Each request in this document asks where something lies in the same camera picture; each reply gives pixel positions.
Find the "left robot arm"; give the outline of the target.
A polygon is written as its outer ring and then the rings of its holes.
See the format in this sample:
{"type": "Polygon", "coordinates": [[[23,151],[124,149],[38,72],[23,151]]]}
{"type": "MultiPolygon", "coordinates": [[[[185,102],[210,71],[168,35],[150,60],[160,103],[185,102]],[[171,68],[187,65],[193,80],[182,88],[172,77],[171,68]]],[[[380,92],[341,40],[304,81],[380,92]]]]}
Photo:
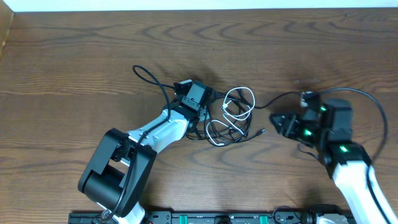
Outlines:
{"type": "Polygon", "coordinates": [[[214,90],[199,81],[174,83],[176,97],[161,114],[139,129],[107,131],[78,182],[78,190],[103,207],[99,223],[140,223],[139,200],[155,158],[163,149],[196,131],[214,90]]]}

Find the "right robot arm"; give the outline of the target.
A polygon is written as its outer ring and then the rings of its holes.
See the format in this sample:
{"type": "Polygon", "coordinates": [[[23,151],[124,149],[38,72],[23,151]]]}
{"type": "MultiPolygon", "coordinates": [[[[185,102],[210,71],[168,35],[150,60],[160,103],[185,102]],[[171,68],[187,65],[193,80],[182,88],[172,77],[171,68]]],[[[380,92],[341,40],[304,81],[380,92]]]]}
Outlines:
{"type": "Polygon", "coordinates": [[[352,120],[350,102],[336,98],[315,99],[304,114],[293,111],[270,116],[278,134],[317,150],[318,161],[343,194],[357,223],[397,223],[370,156],[352,140],[352,120]]]}

